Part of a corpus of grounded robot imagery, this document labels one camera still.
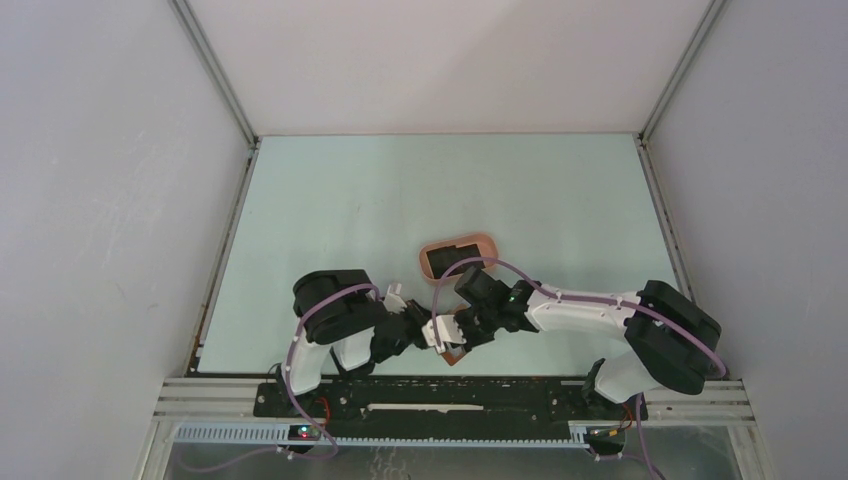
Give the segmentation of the pink oval plastic tray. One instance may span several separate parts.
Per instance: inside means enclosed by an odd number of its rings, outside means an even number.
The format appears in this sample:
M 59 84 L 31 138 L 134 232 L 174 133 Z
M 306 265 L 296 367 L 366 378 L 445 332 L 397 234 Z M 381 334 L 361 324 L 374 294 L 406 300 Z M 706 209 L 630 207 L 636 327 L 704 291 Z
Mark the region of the pink oval plastic tray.
M 493 269 L 495 263 L 491 261 L 491 258 L 499 258 L 499 249 L 495 240 L 487 233 L 475 232 L 431 242 L 420 249 L 418 261 L 424 279 L 429 284 L 436 285 L 450 267 L 472 257 L 486 257 L 486 260 L 474 260 L 469 264 L 461 265 L 448 274 L 447 279 L 458 278 L 471 266 L 484 270 Z

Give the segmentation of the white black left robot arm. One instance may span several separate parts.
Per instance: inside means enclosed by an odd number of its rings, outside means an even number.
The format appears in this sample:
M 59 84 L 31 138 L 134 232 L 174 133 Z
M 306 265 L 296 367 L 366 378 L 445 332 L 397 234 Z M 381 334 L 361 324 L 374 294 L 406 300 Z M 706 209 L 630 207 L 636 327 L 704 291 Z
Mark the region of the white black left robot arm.
M 380 292 L 361 269 L 320 270 L 301 277 L 293 293 L 298 324 L 277 395 L 292 416 L 314 408 L 326 359 L 341 377 L 359 379 L 410 347 L 432 346 L 431 311 L 404 298 L 400 283 Z

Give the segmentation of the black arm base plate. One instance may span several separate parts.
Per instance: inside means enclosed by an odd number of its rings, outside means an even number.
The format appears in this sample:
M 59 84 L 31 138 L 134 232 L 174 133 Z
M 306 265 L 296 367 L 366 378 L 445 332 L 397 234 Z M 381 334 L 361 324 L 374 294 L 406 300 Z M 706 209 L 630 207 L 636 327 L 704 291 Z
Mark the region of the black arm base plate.
M 337 440 L 574 440 L 579 423 L 646 420 L 646 404 L 588 394 L 581 377 L 374 376 L 324 378 L 292 404 L 274 381 L 259 384 L 257 418 L 325 418 Z

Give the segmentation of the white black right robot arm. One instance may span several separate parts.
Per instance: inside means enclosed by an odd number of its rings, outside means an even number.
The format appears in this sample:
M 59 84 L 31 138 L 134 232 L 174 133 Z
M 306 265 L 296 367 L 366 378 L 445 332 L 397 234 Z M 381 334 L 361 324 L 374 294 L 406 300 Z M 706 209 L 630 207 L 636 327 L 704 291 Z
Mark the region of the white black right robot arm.
M 581 392 L 585 411 L 606 418 L 639 393 L 658 387 L 698 395 L 726 372 L 716 349 L 719 323 L 671 285 L 650 280 L 635 292 L 569 291 L 523 278 L 513 286 L 472 267 L 454 286 L 466 308 L 435 317 L 430 343 L 468 353 L 508 332 L 578 332 L 625 344 L 596 361 Z

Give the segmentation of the brown leather card holder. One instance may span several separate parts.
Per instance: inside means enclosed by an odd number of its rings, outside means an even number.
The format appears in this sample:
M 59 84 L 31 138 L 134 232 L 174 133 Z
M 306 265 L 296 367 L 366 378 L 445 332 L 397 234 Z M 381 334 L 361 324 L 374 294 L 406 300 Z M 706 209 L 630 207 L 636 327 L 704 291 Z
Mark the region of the brown leather card holder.
M 460 325 L 471 309 L 467 305 L 454 308 L 448 314 L 438 315 L 433 325 L 436 350 L 450 366 L 456 365 L 466 354 L 466 334 Z

